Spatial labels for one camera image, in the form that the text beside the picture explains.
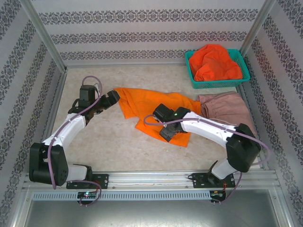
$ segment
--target orange cloth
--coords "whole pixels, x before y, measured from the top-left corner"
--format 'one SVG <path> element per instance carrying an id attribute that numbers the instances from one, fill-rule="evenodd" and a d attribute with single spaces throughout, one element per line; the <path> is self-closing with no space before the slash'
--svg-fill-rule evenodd
<path id="1" fill-rule="evenodd" d="M 237 63 L 220 45 L 206 45 L 188 60 L 195 81 L 242 79 Z"/>
<path id="2" fill-rule="evenodd" d="M 158 140 L 166 142 L 159 135 L 163 126 L 145 125 L 143 119 L 145 116 L 152 114 L 159 104 L 163 103 L 169 109 L 177 110 L 179 107 L 185 107 L 200 114 L 201 106 L 199 101 L 194 101 L 178 93 L 161 93 L 157 91 L 149 91 L 135 88 L 116 88 L 115 91 L 120 95 L 119 104 L 126 119 L 131 117 L 139 117 L 136 129 L 152 136 Z M 150 123 L 157 123 L 152 117 L 147 119 Z M 190 133 L 178 133 L 169 143 L 186 147 L 189 141 Z"/>

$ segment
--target pink cloth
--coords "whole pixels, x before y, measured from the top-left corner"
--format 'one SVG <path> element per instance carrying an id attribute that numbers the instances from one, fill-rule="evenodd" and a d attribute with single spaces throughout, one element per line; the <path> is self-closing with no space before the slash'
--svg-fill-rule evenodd
<path id="1" fill-rule="evenodd" d="M 250 112 L 237 92 L 232 91 L 216 95 L 199 95 L 197 100 L 201 103 L 202 117 L 208 119 L 216 118 L 236 125 L 243 123 L 249 126 L 254 135 L 257 135 L 250 118 Z"/>

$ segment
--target teal basket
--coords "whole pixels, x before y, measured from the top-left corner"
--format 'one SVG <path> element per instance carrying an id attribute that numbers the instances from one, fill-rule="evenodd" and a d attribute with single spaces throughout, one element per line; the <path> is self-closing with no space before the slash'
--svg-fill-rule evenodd
<path id="1" fill-rule="evenodd" d="M 194 81 L 193 73 L 190 70 L 188 59 L 193 56 L 195 51 L 187 51 L 185 53 L 185 61 L 188 70 L 188 74 L 193 85 L 194 89 L 200 88 L 214 88 L 214 87 L 236 87 L 241 83 L 248 81 L 250 79 L 250 74 L 248 73 L 248 69 L 244 63 L 244 60 L 238 50 L 228 49 L 228 54 L 230 58 L 235 61 L 241 68 L 243 79 L 229 79 L 229 80 L 216 80 L 216 81 Z"/>

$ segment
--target patterned wallpaper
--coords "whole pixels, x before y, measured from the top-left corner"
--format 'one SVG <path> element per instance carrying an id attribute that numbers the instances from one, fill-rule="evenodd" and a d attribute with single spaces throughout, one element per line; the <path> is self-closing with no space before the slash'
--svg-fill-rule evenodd
<path id="1" fill-rule="evenodd" d="M 67 66 L 184 63 L 214 43 L 239 49 L 264 0 L 34 0 Z"/>
<path id="2" fill-rule="evenodd" d="M 295 226 L 303 226 L 303 1 L 277 0 L 245 57 L 244 84 L 259 136 L 271 144 Z"/>
<path id="3" fill-rule="evenodd" d="M 0 227 L 13 211 L 61 72 L 17 0 L 0 0 Z"/>

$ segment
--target beige floor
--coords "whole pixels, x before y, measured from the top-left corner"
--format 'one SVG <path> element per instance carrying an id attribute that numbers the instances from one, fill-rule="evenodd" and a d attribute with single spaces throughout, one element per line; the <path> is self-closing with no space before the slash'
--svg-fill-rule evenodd
<path id="1" fill-rule="evenodd" d="M 199 94 L 235 91 L 235 88 L 193 89 L 185 66 L 111 67 L 69 69 L 54 129 L 63 122 L 85 76 L 103 84 L 103 94 L 116 87 L 179 92 L 196 99 Z M 95 84 L 88 79 L 87 84 Z M 96 115 L 65 151 L 68 163 L 86 164 L 94 171 L 208 169 L 224 158 L 218 144 L 192 134 L 187 148 L 171 145 L 134 128 L 137 118 L 126 120 L 118 104 Z"/>

